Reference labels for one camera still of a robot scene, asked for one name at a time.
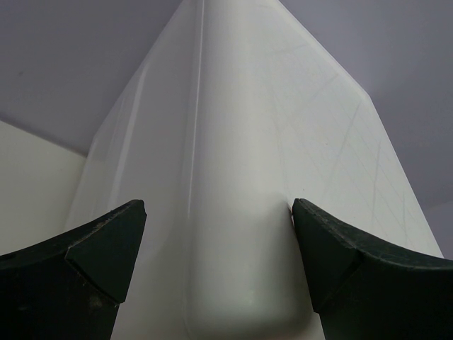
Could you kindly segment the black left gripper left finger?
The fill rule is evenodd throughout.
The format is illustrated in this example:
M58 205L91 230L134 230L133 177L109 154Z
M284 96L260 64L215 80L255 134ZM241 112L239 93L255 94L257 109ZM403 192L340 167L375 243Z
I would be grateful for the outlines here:
M1 256L1 338L109 339L146 218L144 201L131 200Z

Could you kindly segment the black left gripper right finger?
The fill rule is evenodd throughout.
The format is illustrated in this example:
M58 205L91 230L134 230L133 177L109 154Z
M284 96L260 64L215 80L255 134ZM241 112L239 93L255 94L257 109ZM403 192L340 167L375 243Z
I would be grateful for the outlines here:
M292 207L312 307L326 339L451 339L452 261Z

